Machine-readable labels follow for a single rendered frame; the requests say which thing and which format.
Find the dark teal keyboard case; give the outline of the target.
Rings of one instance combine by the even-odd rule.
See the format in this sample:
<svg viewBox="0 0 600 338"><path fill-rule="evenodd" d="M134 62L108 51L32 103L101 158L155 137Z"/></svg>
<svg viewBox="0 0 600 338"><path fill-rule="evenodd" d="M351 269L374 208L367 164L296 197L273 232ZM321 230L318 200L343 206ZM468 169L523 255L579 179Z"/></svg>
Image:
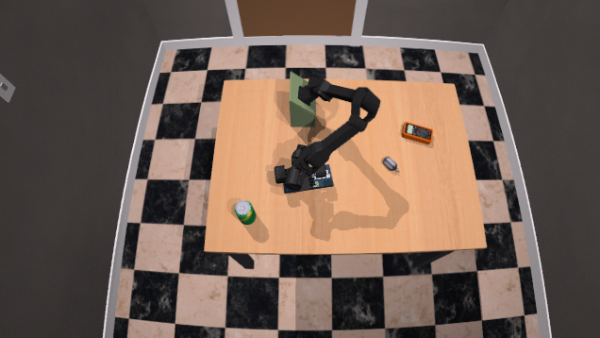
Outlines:
<svg viewBox="0 0 600 338"><path fill-rule="evenodd" d="M325 165L325 169L326 169L326 176L325 177L316 177L316 173L311 176L311 177L314 177L314 179L315 179L315 186L313 186L313 188L311 188L309 190L314 190L314 189L320 189L320 188L326 188L326 187L332 187L332 186L334 186L329 164ZM286 188L284 186L284 184L285 183L283 183L284 193L285 194L295 193L295 192L301 192L301 191L290 190L290 189Z"/></svg>

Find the green and yellow soda can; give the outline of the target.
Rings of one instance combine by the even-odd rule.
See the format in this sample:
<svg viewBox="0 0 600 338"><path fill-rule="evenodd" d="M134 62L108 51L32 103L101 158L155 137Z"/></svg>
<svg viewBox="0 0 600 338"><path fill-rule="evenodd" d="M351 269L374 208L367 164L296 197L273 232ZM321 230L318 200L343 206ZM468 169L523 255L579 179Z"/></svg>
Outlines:
<svg viewBox="0 0 600 338"><path fill-rule="evenodd" d="M253 206L249 201L241 200L236 204L235 207L235 213L243 224L251 225L256 221L256 214L254 213Z"/></svg>

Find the orange digital multimeter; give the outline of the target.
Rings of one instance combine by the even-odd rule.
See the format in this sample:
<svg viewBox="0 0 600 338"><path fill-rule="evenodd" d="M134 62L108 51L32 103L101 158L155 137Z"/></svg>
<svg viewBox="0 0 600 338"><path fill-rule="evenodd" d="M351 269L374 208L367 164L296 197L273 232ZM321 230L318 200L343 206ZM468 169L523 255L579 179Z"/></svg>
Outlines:
<svg viewBox="0 0 600 338"><path fill-rule="evenodd" d="M431 128L421 127L409 122L405 122L403 125L403 130L403 138L422 144L430 144L432 142L433 130Z"/></svg>

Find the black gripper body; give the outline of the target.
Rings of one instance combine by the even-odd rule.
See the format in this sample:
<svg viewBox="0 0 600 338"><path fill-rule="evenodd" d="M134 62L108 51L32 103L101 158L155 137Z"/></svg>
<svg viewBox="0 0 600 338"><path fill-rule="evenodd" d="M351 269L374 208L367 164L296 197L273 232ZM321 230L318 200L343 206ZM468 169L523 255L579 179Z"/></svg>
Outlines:
<svg viewBox="0 0 600 338"><path fill-rule="evenodd" d="M285 169L285 166L281 165L281 166L276 166L274 169L275 169L275 182L277 184L285 183L286 175L288 174L289 168ZM325 177L325 176L326 176L326 169L325 169L325 164L324 164L316 172L316 177Z"/></svg>

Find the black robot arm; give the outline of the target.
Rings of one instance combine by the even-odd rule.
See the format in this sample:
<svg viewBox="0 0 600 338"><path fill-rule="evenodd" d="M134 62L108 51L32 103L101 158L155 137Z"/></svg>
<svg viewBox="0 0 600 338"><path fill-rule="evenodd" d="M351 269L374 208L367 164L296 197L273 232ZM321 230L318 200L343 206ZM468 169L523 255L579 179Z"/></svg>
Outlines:
<svg viewBox="0 0 600 338"><path fill-rule="evenodd" d="M350 102L351 115L346 123L322 141L310 145L297 145L292 153L293 167L289 168L284 184L290 190L304 191L313 188L315 179L311 176L329 160L332 152L366 129L368 123L375 118L380 106L380 99L367 87L353 90L332 85L322 77L319 79L314 76L308 80L307 86L299 86L298 99L307 105L310 106L310 102L318 96L328 102L332 98ZM368 112L363 119L359 117L360 108ZM313 167L310 168L308 164Z"/></svg>

